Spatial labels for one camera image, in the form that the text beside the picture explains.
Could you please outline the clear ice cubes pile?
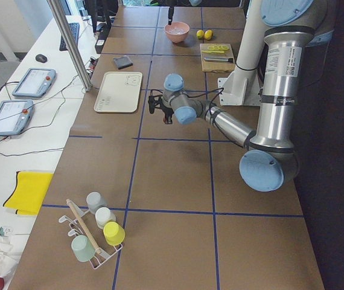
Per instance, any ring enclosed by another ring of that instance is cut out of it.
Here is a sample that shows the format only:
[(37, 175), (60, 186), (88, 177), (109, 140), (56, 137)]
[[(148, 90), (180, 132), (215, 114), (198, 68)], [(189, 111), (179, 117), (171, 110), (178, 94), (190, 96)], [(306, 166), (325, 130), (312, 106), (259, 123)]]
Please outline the clear ice cubes pile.
[(166, 32), (172, 35), (183, 35), (186, 33), (186, 29), (170, 25), (166, 28)]

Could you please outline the yellow cup on rack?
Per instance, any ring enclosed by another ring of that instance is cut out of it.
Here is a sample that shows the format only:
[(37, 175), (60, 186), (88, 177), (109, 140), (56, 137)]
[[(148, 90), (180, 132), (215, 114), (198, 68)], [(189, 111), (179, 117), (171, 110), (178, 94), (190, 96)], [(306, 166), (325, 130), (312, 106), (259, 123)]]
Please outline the yellow cup on rack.
[(106, 242), (111, 246), (121, 244), (126, 236), (123, 227), (114, 221), (110, 221), (104, 226), (103, 234)]

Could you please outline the pink bowl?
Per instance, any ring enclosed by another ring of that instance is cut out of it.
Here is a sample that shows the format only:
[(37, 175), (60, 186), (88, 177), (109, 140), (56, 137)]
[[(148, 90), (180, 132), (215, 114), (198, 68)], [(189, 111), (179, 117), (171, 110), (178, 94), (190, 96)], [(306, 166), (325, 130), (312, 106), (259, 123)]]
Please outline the pink bowl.
[(190, 32), (190, 26), (184, 22), (172, 22), (164, 27), (167, 38), (173, 43), (183, 42)]

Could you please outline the lower yellow lemon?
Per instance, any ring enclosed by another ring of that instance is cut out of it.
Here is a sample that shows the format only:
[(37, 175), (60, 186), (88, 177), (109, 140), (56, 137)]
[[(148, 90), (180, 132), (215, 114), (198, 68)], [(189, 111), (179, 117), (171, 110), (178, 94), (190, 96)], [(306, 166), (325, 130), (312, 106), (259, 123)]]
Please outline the lower yellow lemon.
[(203, 39), (205, 35), (205, 32), (203, 30), (198, 30), (196, 33), (196, 36), (198, 39)]

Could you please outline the upper yellow lemon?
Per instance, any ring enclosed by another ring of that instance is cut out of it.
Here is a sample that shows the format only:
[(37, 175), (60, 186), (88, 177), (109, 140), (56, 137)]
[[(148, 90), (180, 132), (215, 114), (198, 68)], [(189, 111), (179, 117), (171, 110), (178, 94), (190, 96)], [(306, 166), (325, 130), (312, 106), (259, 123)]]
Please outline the upper yellow lemon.
[(211, 40), (213, 38), (213, 31), (212, 30), (206, 30), (204, 33), (204, 39), (205, 40)]

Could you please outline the cream bear tray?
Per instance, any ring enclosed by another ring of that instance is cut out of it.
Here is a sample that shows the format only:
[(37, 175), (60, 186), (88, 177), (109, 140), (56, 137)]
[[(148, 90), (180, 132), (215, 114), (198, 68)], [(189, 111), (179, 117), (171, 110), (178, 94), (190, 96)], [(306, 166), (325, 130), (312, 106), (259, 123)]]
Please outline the cream bear tray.
[(135, 112), (138, 108), (141, 83), (141, 72), (106, 72), (94, 104), (94, 111), (97, 113)]

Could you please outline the wooden cutting board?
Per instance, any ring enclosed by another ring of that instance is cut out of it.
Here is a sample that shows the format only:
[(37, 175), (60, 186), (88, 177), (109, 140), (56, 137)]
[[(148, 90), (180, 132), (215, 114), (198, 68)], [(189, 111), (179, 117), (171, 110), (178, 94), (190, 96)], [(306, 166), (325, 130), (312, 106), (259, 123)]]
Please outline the wooden cutting board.
[(231, 72), (235, 68), (234, 54), (229, 43), (201, 43), (200, 57), (203, 72)]

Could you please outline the folded grey cloth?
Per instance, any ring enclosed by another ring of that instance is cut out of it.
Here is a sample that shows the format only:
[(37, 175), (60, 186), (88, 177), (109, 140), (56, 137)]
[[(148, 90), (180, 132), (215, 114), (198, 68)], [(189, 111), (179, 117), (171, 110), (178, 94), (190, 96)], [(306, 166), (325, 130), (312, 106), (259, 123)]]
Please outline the folded grey cloth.
[(114, 57), (113, 62), (117, 69), (124, 69), (133, 65), (132, 60), (128, 56)]

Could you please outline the black power strip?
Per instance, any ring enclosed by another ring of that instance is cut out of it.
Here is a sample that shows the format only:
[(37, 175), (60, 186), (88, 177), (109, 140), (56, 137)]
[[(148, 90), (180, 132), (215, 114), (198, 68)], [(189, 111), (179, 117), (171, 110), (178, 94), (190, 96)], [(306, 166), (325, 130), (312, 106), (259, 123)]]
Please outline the black power strip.
[(100, 31), (98, 38), (97, 38), (97, 41), (95, 43), (95, 50), (96, 50), (97, 54), (101, 54), (103, 47), (104, 47), (104, 44), (106, 42), (106, 39), (109, 35), (109, 32), (110, 32), (109, 29), (105, 29), (105, 30)]

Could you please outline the steel muddler black tip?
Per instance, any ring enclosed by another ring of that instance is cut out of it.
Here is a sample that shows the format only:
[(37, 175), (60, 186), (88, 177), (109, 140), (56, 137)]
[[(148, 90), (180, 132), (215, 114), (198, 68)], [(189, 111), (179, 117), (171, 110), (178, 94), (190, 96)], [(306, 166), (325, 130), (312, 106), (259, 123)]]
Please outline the steel muddler black tip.
[(220, 62), (220, 63), (233, 63), (233, 58), (228, 57), (204, 57), (206, 62)]

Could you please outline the black computer mouse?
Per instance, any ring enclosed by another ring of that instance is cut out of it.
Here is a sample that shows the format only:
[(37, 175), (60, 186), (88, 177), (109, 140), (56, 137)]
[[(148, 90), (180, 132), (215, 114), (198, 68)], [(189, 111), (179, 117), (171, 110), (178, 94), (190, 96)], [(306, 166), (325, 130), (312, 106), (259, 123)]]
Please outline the black computer mouse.
[(46, 63), (48, 61), (48, 58), (44, 56), (43, 54), (37, 54), (35, 56), (35, 60), (40, 63)]

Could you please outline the far teach pendant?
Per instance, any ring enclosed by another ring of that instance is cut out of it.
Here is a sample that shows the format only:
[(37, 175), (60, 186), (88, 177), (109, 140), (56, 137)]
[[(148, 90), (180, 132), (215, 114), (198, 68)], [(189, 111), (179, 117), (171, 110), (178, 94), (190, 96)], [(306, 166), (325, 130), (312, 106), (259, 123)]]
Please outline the far teach pendant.
[(56, 78), (56, 70), (30, 68), (12, 92), (14, 97), (40, 98), (49, 90)]

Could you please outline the yellow cloth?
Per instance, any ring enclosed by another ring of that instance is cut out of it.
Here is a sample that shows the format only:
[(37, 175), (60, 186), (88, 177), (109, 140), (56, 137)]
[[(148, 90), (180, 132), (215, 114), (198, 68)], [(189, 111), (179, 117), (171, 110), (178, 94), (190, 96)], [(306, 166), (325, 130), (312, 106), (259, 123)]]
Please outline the yellow cloth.
[(19, 215), (37, 215), (52, 178), (53, 174), (50, 172), (16, 172), (16, 187), (3, 207), (14, 209)]

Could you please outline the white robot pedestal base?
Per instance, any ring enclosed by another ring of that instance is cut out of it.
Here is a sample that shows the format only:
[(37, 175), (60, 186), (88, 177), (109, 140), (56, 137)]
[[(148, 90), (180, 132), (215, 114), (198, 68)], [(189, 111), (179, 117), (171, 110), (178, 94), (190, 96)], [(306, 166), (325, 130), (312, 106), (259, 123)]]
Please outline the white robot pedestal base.
[(250, 2), (235, 69), (223, 84), (220, 103), (223, 106), (258, 106), (260, 84), (257, 67), (264, 48), (267, 25), (261, 18), (259, 0)]

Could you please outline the aluminium frame post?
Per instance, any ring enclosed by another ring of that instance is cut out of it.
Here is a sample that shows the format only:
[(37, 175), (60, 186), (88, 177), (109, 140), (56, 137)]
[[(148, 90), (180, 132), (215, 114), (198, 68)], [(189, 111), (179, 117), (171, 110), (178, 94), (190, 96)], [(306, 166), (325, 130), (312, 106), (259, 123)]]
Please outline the aluminium frame post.
[(65, 12), (62, 8), (60, 1), (57, 0), (47, 0), (47, 3), (53, 13), (56, 24), (60, 30), (62, 37), (64, 38), (66, 47), (68, 49), (70, 58), (73, 62), (73, 65), (76, 69), (76, 72), (83, 84), (84, 90), (86, 92), (90, 91), (92, 88), (92, 83), (89, 78), (89, 75), (86, 71), (86, 68), (83, 65), (80, 52), (75, 43), (75, 40), (70, 31)]

